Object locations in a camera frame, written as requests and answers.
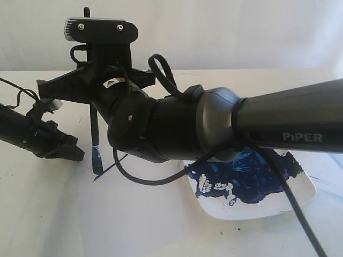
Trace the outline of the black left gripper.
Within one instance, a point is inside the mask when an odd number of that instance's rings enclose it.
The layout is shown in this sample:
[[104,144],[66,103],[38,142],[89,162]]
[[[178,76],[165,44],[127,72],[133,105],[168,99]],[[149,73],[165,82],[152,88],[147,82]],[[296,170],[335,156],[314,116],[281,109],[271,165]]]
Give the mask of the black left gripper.
[[33,104],[32,109],[25,115],[29,121],[25,149],[38,158],[82,161],[85,153],[77,146],[78,139],[60,131],[53,120],[42,120],[43,114],[51,112],[46,106],[47,100],[49,99],[41,99]]

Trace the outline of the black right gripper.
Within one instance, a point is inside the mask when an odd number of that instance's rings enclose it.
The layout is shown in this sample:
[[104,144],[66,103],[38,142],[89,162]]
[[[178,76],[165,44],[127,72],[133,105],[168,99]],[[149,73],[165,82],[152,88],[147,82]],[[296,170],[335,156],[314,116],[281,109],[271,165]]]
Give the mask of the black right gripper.
[[155,84],[151,71],[132,68],[128,44],[75,46],[91,57],[71,72],[48,81],[37,81],[43,99],[91,104],[109,125],[146,126],[155,100],[143,89]]

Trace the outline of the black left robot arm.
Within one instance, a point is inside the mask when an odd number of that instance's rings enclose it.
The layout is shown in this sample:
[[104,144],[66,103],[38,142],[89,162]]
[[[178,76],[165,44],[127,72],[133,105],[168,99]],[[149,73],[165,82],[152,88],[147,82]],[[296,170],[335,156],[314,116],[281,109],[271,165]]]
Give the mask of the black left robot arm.
[[38,158],[80,162],[85,155],[77,146],[78,138],[59,130],[53,120],[42,121],[35,108],[22,115],[1,104],[1,140]]

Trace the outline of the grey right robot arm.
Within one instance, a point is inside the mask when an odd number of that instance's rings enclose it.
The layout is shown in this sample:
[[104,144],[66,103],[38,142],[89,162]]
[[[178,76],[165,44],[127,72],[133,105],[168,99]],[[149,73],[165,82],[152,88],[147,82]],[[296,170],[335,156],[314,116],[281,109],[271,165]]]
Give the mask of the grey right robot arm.
[[92,104],[117,150],[162,163],[234,159],[247,143],[277,149],[342,151],[342,80],[255,97],[201,85],[177,89],[168,66],[132,68],[129,44],[93,44],[87,61],[52,80],[38,81],[42,98]]

